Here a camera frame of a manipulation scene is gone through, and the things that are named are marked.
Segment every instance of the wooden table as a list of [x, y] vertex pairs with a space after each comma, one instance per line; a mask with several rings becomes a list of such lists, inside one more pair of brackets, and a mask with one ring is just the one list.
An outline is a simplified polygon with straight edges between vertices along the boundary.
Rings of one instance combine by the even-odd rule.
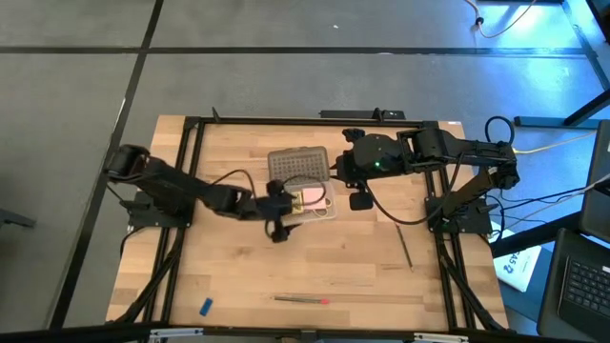
[[[183, 116], [159, 117], [152, 155], [173, 165]], [[456, 137], [459, 122], [441, 122]], [[234, 169], [248, 170], [258, 194], [265, 193], [270, 151], [324, 146], [329, 163], [350, 149], [340, 127], [206, 125], [197, 177], [214, 180]], [[367, 133], [395, 136], [398, 129], [364, 128]], [[453, 168], [448, 168], [451, 176]], [[459, 171], [457, 187], [473, 176]], [[242, 175], [225, 181], [247, 187]], [[379, 202], [398, 218], [425, 216], [423, 174], [373, 180]], [[287, 242], [272, 243], [262, 222], [238, 222], [214, 215], [197, 202], [193, 225], [187, 230], [173, 301], [171, 323], [176, 325], [318, 328], [353, 330], [447, 329], [434, 237], [425, 224], [402, 227], [415, 265], [405, 259], [394, 223], [377, 208], [353, 212], [348, 191], [333, 181], [337, 217], [303, 225]], [[108, 319], [122, 314], [149, 281], [159, 229], [131, 237], [119, 267]], [[460, 236], [468, 281], [500, 324], [507, 326], [492, 255], [480, 237]], [[160, 316], [162, 284], [153, 318]], [[330, 305], [273, 300], [274, 295], [325, 297]], [[453, 288], [457, 321], [464, 326], [458, 288]], [[204, 300], [213, 299], [207, 316], [199, 315]]]

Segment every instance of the gray carpet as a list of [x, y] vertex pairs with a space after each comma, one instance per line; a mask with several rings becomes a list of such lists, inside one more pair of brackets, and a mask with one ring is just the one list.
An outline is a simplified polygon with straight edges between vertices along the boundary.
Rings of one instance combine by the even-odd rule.
[[[139, 46], [153, 0], [0, 2], [0, 45]], [[570, 4], [610, 71], [610, 49], [583, 1]], [[521, 12], [481, 5], [490, 32]], [[512, 30], [485, 40], [463, 1], [167, 1], [152, 45], [577, 48], [561, 7], [538, 5]], [[134, 55], [0, 55], [0, 207], [38, 220], [0, 231], [0, 332], [45, 326], [119, 111]], [[148, 145], [158, 114], [316, 116], [320, 110], [404, 110], [410, 119], [461, 121], [484, 139], [491, 115], [565, 116], [602, 91], [583, 56], [150, 55], [123, 143]], [[597, 117], [608, 117], [609, 111]], [[582, 131], [518, 130], [537, 148]], [[501, 124], [494, 137], [506, 137]], [[592, 137], [519, 157], [522, 198], [582, 186]], [[129, 196], [132, 189], [119, 188]], [[552, 220], [578, 199], [537, 218]], [[536, 206], [519, 209], [522, 216]], [[127, 216], [105, 198], [67, 325], [103, 322]], [[519, 224], [524, 230], [536, 224]], [[531, 331], [510, 315], [511, 325]]]

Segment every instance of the pen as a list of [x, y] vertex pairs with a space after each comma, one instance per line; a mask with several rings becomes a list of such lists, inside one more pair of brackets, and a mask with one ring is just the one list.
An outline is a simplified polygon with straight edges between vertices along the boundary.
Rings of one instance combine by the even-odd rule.
[[294, 302], [302, 302], [309, 304], [330, 304], [331, 302], [328, 299], [308, 299], [308, 298], [298, 298], [291, 296], [274, 296], [274, 300], [279, 301], [294, 301]]
[[409, 263], [409, 268], [411, 272], [413, 271], [413, 263], [411, 262], [411, 256], [409, 256], [409, 251], [407, 250], [407, 244], [404, 242], [404, 237], [402, 236], [402, 231], [400, 230], [400, 226], [397, 223], [394, 223], [396, 226], [396, 230], [398, 231], [398, 235], [400, 236], [400, 243], [402, 243], [402, 249], [404, 250], [404, 254], [407, 256], [407, 262]]

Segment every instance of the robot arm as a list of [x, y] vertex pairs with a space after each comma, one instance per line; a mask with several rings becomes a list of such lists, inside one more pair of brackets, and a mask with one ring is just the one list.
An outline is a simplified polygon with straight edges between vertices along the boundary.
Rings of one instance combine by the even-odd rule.
[[336, 158], [333, 178], [345, 182], [348, 188], [358, 189], [350, 196], [352, 210], [373, 207], [373, 197], [366, 192], [368, 180], [434, 172], [448, 164], [478, 166], [478, 175], [458, 191], [447, 194], [446, 199], [427, 199], [426, 210], [430, 214], [441, 207], [439, 214], [445, 221], [462, 217], [461, 224], [453, 231], [464, 232], [466, 228], [487, 233], [491, 230], [489, 223], [466, 225], [463, 217], [476, 217], [477, 213], [490, 211], [480, 197], [491, 189], [509, 190], [519, 182], [517, 159], [512, 147], [504, 142], [457, 139], [448, 131], [430, 128], [401, 131], [396, 139], [382, 134], [365, 134], [359, 129], [345, 130], [343, 135], [354, 146]]
[[207, 183], [150, 156], [145, 148], [131, 145], [119, 148], [105, 173], [111, 182], [137, 186], [152, 199], [157, 210], [168, 216], [183, 215], [198, 199], [217, 215], [274, 222], [272, 239], [287, 239], [289, 228], [282, 226], [280, 218], [292, 211], [293, 197], [284, 191], [279, 180], [267, 184], [268, 196], [255, 198], [252, 190]]

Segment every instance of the blue object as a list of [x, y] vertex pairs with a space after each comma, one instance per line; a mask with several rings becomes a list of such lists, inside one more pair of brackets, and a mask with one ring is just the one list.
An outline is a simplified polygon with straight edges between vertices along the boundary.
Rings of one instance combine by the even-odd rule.
[[210, 310], [210, 307], [212, 306], [212, 303], [213, 301], [211, 300], [211, 298], [206, 298], [206, 301], [203, 303], [201, 310], [199, 310], [199, 314], [206, 316], [206, 314], [208, 314], [208, 311]]

